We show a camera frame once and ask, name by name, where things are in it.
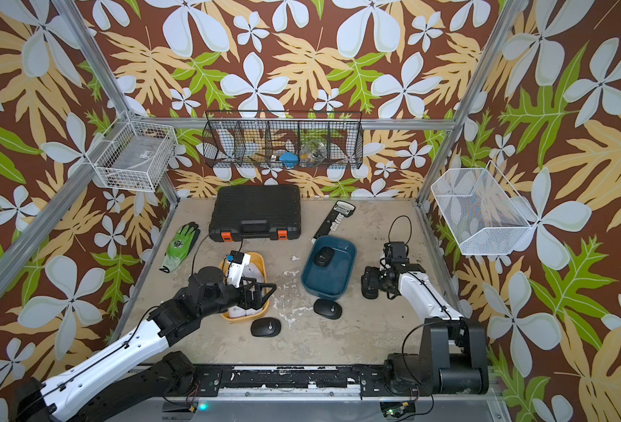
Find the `white mouse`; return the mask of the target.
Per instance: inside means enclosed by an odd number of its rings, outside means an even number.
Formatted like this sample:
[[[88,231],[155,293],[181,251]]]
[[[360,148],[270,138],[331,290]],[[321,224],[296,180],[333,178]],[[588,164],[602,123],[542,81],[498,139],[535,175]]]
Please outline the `white mouse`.
[[[254,265],[253,263],[249,263],[245,266],[243,270],[243,276],[247,279],[254,279],[258,283],[264,283],[265,277],[259,267]]]
[[[229,308],[228,310],[228,317],[233,319],[233,318],[243,318],[247,315],[247,311],[245,309],[242,309],[238,306],[234,306]]]
[[[261,315],[265,310],[264,309],[248,309],[245,312],[245,317],[246,318],[255,318],[259,315]]]

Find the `black mouse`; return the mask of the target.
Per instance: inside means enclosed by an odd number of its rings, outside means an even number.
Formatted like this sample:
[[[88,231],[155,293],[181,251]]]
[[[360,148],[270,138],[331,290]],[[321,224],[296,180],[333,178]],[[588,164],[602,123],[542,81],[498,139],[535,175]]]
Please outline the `black mouse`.
[[[318,299],[313,304],[313,311],[323,318],[337,320],[342,316],[343,309],[338,302]]]
[[[250,333],[255,338],[273,338],[280,334],[282,323],[277,318],[259,318],[252,322]]]
[[[313,257],[313,263],[317,267],[328,267],[331,261],[333,260],[333,256],[335,255],[335,250],[330,246],[323,246],[317,250]]]

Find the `yellow plastic tray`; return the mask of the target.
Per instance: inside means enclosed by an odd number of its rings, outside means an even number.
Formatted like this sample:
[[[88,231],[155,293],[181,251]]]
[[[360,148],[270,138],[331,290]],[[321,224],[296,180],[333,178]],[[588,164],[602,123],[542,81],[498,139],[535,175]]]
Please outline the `yellow plastic tray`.
[[[265,260],[263,256],[253,251],[246,252],[245,256],[248,256],[248,258],[244,259],[243,264],[233,264],[230,267],[231,260],[228,258],[220,265],[220,268],[223,269],[224,273],[228,276],[227,283],[237,287],[241,285],[241,282],[235,281],[235,277],[232,273],[240,274],[248,279],[255,279],[260,283],[267,282]],[[264,304],[260,309],[242,309],[234,306],[230,307],[228,311],[222,314],[222,317],[230,323],[239,323],[264,317],[267,312],[268,303]]]

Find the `teal plastic tray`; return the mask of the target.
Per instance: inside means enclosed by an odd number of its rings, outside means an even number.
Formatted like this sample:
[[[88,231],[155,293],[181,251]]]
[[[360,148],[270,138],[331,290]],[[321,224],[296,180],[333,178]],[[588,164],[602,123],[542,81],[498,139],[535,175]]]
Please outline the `teal plastic tray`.
[[[333,260],[325,268],[317,267],[313,263],[315,253],[323,246],[330,246],[335,250]],[[346,239],[333,236],[318,239],[313,244],[301,276],[306,292],[326,300],[339,299],[347,291],[356,255],[356,246]]]

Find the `black bit holder strip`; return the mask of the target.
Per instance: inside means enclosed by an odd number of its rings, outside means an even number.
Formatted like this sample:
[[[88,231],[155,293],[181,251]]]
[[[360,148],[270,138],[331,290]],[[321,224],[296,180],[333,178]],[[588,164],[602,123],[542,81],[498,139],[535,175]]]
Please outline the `black bit holder strip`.
[[[340,223],[349,218],[356,211],[356,206],[343,200],[337,200],[332,209],[321,223],[313,238],[310,240],[314,244],[321,237],[327,236],[331,231],[335,231]]]

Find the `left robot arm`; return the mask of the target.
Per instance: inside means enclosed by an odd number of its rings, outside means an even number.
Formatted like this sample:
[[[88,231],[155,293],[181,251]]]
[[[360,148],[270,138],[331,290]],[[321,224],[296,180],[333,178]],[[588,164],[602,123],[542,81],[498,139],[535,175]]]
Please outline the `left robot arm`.
[[[194,372],[183,353],[170,353],[135,376],[128,373],[197,331],[204,318],[234,306],[261,309],[276,289],[254,278],[235,287],[225,282],[221,269],[203,267],[114,344],[60,375],[20,385],[8,416],[11,421],[105,421],[150,397],[179,390]]]

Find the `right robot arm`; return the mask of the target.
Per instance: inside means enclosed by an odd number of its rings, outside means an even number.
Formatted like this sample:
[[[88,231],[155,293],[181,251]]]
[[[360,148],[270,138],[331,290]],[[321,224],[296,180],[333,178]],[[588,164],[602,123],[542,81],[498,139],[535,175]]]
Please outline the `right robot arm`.
[[[486,330],[454,309],[439,293],[424,269],[408,258],[405,242],[384,245],[378,267],[366,267],[361,293],[368,300],[380,293],[403,297],[421,320],[418,353],[405,345],[384,361],[384,384],[395,394],[419,397],[436,394],[484,395],[489,390]]]

